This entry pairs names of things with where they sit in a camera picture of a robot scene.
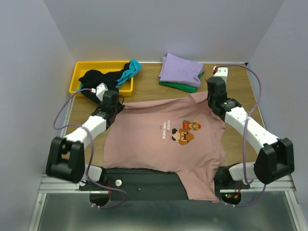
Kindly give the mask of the pink t-shirt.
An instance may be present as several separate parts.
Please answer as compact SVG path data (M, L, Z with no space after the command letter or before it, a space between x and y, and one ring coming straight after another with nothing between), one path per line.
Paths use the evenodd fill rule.
M225 129L205 91L127 103L106 138L103 167L174 172L189 199L215 203L214 176L226 155L221 144Z

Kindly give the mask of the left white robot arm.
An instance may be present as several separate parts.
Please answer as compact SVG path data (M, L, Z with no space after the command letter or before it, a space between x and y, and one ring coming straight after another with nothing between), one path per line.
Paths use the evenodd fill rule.
M123 108L119 93L106 90L101 103L83 125L73 125L77 127L74 132L51 141L46 174L73 183L80 182L86 173L85 148L90 145L94 151L94 138L109 129Z

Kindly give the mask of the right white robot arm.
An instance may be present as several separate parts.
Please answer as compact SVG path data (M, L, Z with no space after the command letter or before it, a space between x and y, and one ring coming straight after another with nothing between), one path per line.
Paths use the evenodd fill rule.
M208 106L213 113L239 132L257 154L255 162L243 162L229 168L221 176L222 184L232 188L240 180L259 180L270 184L295 170L294 146L290 139L271 134L232 98L228 98L226 83L221 77L207 80Z

